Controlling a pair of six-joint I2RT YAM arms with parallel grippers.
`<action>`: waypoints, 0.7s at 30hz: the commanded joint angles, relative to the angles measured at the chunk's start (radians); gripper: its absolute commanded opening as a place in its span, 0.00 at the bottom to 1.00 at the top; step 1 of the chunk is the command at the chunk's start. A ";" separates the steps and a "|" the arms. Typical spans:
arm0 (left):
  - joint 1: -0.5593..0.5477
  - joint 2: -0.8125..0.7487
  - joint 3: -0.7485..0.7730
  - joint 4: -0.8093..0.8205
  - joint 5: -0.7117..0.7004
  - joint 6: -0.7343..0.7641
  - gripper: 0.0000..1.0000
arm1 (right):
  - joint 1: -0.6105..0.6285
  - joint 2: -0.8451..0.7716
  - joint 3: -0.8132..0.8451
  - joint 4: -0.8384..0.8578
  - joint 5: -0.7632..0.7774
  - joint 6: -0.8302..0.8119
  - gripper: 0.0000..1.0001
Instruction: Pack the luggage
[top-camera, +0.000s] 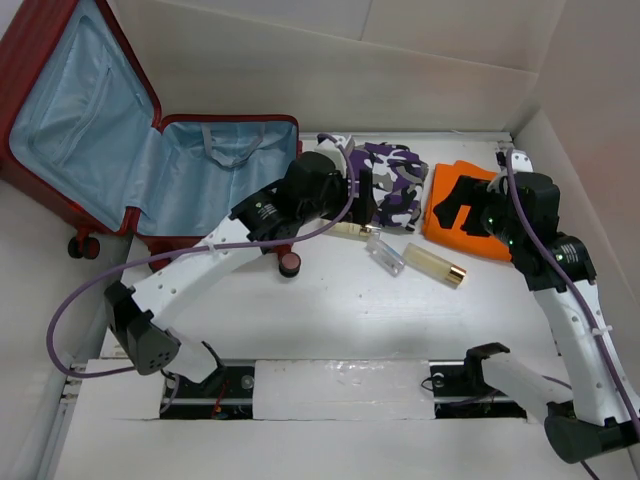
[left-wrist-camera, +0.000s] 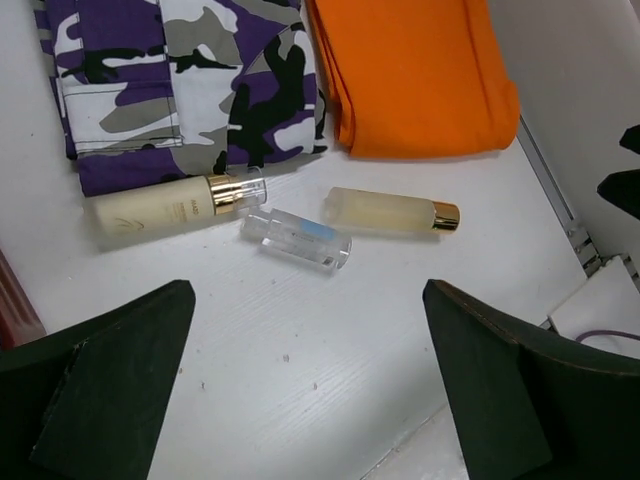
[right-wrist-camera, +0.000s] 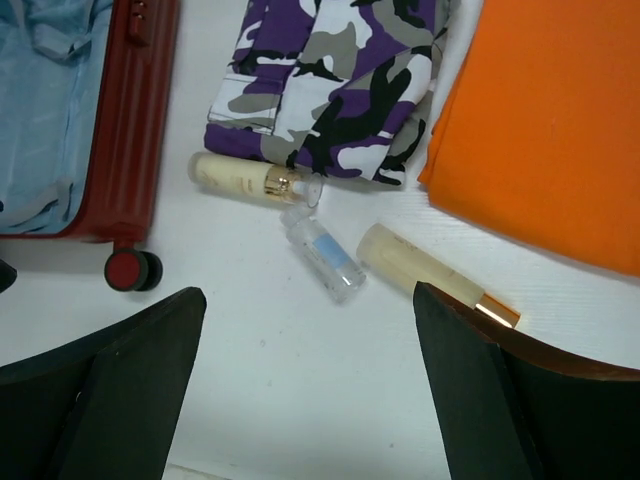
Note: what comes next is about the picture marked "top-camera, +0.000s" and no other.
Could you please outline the cream pump lotion bottle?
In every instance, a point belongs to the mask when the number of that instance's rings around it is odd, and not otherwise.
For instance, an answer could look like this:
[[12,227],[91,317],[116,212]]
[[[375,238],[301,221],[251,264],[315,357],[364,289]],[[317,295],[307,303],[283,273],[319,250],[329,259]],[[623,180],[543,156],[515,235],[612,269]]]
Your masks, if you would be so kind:
[[380,236],[380,228],[372,225],[360,225],[351,222],[338,222],[326,231],[329,235],[354,239],[369,239]]

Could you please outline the purple camouflage garment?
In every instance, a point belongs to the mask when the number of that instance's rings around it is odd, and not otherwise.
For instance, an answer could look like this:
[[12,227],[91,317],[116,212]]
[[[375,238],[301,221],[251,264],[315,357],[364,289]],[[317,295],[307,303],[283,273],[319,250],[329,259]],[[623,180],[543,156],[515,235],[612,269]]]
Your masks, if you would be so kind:
[[422,213],[422,197],[429,166],[407,146],[365,142],[354,147],[350,160],[356,175],[371,177],[367,222],[377,227],[414,232]]

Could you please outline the clear plastic small bottle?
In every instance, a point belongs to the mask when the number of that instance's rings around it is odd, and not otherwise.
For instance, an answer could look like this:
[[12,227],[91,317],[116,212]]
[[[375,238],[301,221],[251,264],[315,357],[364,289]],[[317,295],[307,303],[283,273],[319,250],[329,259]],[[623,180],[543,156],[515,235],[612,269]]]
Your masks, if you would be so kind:
[[366,243],[366,249],[371,258],[394,277],[397,277],[405,267],[403,256],[379,237],[370,237]]

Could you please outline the cream bottle gold cap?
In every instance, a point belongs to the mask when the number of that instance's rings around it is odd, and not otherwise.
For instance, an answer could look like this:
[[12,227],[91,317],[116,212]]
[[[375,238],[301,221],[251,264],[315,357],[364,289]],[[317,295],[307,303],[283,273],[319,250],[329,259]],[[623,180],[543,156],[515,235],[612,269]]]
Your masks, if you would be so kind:
[[457,288],[466,277],[466,270],[413,243],[403,252],[406,263],[428,277]]

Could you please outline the red hard-shell suitcase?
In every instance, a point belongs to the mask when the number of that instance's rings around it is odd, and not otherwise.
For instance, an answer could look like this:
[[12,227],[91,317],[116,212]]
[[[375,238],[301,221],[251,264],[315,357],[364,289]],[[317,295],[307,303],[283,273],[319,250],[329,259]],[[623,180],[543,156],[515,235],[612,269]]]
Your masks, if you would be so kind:
[[192,246],[300,149],[289,115],[164,115],[104,1],[25,1],[2,37],[1,174],[74,228],[71,257]]

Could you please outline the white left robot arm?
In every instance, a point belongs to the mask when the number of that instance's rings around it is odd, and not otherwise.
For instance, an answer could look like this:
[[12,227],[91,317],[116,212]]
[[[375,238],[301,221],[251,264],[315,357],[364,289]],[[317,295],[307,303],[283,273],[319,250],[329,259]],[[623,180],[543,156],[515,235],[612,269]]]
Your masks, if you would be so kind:
[[251,194],[194,247],[174,251],[171,262],[149,277],[104,292],[109,328],[134,370],[176,375],[201,396],[222,387],[220,357],[204,341],[178,333],[176,318],[194,300],[237,268],[282,245],[304,240],[300,229],[318,218],[340,221],[355,194],[355,173],[346,148],[302,153],[283,178]]

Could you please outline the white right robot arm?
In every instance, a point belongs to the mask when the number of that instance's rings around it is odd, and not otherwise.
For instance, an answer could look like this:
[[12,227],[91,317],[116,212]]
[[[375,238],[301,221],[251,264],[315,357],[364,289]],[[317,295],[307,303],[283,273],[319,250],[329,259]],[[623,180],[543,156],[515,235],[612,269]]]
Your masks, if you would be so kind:
[[506,245],[545,314],[570,387],[555,389],[499,342],[469,349],[462,381],[473,393],[495,389],[532,414],[564,462],[575,464],[638,444],[639,398],[615,355],[608,327],[597,315],[596,272],[585,245],[559,231],[560,191],[550,177],[519,172],[493,181],[460,177],[434,208],[441,227],[462,225],[472,236]]

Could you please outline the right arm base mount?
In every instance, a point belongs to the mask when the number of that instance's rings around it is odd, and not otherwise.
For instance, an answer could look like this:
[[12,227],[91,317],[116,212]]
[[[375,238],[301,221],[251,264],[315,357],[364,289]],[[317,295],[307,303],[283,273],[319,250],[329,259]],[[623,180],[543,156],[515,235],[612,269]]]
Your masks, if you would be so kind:
[[462,361],[434,361],[420,384],[432,395],[437,419],[527,419],[527,413],[498,390],[473,386]]

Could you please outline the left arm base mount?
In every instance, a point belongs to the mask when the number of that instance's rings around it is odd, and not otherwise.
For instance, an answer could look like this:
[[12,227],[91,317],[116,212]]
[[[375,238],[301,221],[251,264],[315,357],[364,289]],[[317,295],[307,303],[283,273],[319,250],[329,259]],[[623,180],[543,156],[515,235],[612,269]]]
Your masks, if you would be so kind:
[[227,366],[222,382],[211,392],[187,379],[165,377],[159,405],[164,420],[252,420],[255,364],[235,362]]

